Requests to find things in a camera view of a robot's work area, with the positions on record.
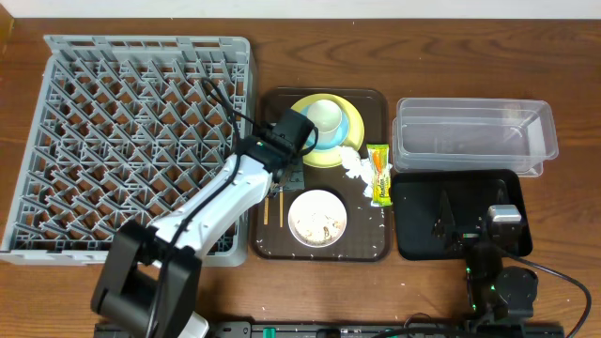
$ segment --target yellow plate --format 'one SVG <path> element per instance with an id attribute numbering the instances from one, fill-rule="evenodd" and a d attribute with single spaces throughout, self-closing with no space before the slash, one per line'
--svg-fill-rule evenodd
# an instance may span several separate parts
<path id="1" fill-rule="evenodd" d="M 294 103 L 292 109 L 300 112 L 306 106 L 319 100 L 331 100 L 338 104 L 342 108 L 342 111 L 347 114 L 348 135 L 341 146 L 352 146 L 355 150 L 359 150 L 363 143 L 363 136 L 365 136 L 365 127 L 359 111 L 349 101 L 332 94 L 314 94 Z M 313 150 L 309 155 L 303 157 L 302 161 L 315 168 L 332 168 L 342 163 L 338 146 L 329 150 Z"/>

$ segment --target wooden table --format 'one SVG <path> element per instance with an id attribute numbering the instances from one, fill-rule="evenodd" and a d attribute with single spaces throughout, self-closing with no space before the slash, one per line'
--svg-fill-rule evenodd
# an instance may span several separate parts
<path id="1" fill-rule="evenodd" d="M 243 36 L 259 67 L 259 92 L 278 85 L 374 88 L 388 100 L 514 98 L 553 108 L 560 156 L 521 180 L 530 259 L 601 297 L 601 23 L 576 21 L 17 20 L 0 65 L 0 228 L 4 228 L 41 74 L 44 34 Z M 416 312 L 469 310 L 462 261 L 378 264 L 270 262 L 250 253 L 234 269 L 203 269 L 197 311 L 209 319 L 401 322 Z M 0 263 L 0 335 L 89 337 L 100 266 Z M 539 272 L 534 320 L 570 331 L 584 297 Z M 578 337 L 601 335 L 593 306 Z"/>

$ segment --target white bowl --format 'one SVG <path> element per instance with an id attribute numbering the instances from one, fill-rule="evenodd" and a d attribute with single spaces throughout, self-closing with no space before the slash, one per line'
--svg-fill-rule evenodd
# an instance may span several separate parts
<path id="1" fill-rule="evenodd" d="M 347 210 L 333 193 L 312 190 L 292 202 L 288 211 L 288 226 L 292 236 L 300 243 L 312 248 L 327 247 L 345 232 Z"/>

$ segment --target blue plate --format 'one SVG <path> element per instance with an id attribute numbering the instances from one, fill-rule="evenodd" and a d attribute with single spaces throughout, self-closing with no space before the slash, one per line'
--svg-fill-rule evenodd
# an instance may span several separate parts
<path id="1" fill-rule="evenodd" d="M 301 110 L 300 113 L 307 116 L 307 111 L 309 110 L 310 106 L 311 105 L 304 107 L 304 109 Z M 336 131 L 334 138 L 331 139 L 331 141 L 329 141 L 327 144 L 317 143 L 316 150 L 328 150 L 328 149 L 332 149 L 335 146 L 339 146 L 340 144 L 342 144 L 345 141 L 347 136 L 348 136 L 348 117 L 347 117 L 347 113 L 345 113 L 343 111 L 342 112 L 342 121 L 340 122 L 340 127 L 338 127 L 338 130 Z M 315 133 L 311 132 L 311 135 L 309 135 L 309 139 L 307 139 L 307 142 L 305 143 L 305 145 L 312 146 L 315 139 L 316 139 Z"/>

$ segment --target brown tray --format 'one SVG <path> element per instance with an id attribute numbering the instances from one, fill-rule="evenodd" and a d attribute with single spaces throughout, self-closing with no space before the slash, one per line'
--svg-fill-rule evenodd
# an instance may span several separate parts
<path id="1" fill-rule="evenodd" d="M 384 97 L 369 89 L 276 88 L 262 100 L 259 120 L 277 121 L 279 112 L 312 94 L 330 93 L 347 99 L 362 115 L 365 138 L 359 151 L 367 157 L 366 144 L 388 143 L 388 105 Z M 348 223 L 343 236 L 326 248 L 309 248 L 299 243 L 288 227 L 288 210 L 304 191 L 284 192 L 283 224 L 280 227 L 280 196 L 269 201 L 269 221 L 264 225 L 262 203 L 251 222 L 251 246 L 266 259 L 315 261 L 376 262 L 391 249 L 392 217 L 390 207 L 371 207 L 363 196 L 365 184 L 349 178 L 341 166 L 316 169 L 303 166 L 305 190 L 322 189 L 337 195 L 347 208 Z"/>

